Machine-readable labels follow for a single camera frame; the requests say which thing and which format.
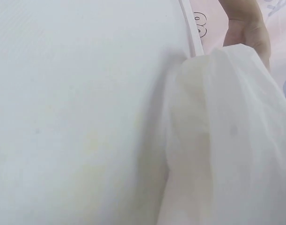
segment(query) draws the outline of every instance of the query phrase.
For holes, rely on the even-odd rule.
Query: hand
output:
[[[270,69],[271,44],[263,21],[246,22],[229,19],[224,46],[244,44],[255,49],[267,69]]]

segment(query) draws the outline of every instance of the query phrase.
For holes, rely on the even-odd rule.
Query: white sheet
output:
[[[178,0],[0,0],[0,225],[154,225]]]

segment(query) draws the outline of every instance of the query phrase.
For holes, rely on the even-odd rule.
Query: white cloth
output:
[[[286,99],[255,51],[187,60],[167,94],[158,225],[286,225]]]

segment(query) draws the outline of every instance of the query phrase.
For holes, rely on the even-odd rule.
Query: printed number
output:
[[[194,16],[200,38],[203,38],[207,34],[207,28],[205,27],[207,22],[207,17],[206,15],[200,12],[194,12]]]
[[[278,12],[281,8],[283,8],[286,5],[286,0],[279,0],[278,3],[273,5],[268,5],[267,8],[271,9],[272,11],[268,14],[268,16],[274,15],[276,12]]]

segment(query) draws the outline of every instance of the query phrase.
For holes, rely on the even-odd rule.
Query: white fabric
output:
[[[178,0],[0,0],[0,225],[154,225]]]
[[[255,51],[187,60],[167,94],[158,225],[286,225],[286,99]]]

